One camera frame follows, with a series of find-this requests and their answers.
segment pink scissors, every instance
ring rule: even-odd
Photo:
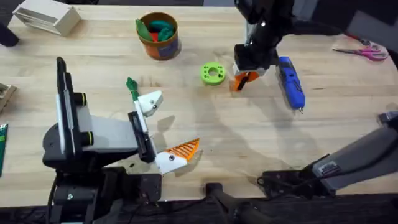
[[[380,46],[376,44],[372,44],[369,47],[366,47],[364,49],[358,49],[358,50],[350,50],[350,49],[333,49],[338,52],[344,52],[347,54],[356,54],[360,56],[367,57],[368,59],[372,61],[381,61],[386,58],[388,58],[388,53],[387,52],[382,52],[380,50]]]

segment blue screwdriver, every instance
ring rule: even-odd
[[[288,57],[279,57],[279,73],[290,106],[293,110],[303,113],[305,95],[293,63]]]

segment green ring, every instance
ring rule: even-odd
[[[216,72],[217,75],[209,75],[210,71]],[[207,85],[219,85],[224,81],[225,76],[224,67],[217,62],[209,62],[201,67],[201,79]]]

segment white box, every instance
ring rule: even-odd
[[[67,36],[80,21],[76,9],[52,0],[25,0],[13,12],[25,25]]]

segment orange cup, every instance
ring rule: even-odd
[[[149,56],[151,56],[155,60],[168,60],[174,58],[180,52],[180,43],[178,39],[178,25],[175,19],[163,12],[152,12],[144,15],[141,18],[141,21],[145,24],[145,26],[149,27],[150,22],[152,21],[166,21],[174,26],[175,33],[168,40],[161,42],[151,42],[146,39],[143,39],[139,34],[138,30],[137,35],[139,40],[144,44],[145,50]]]

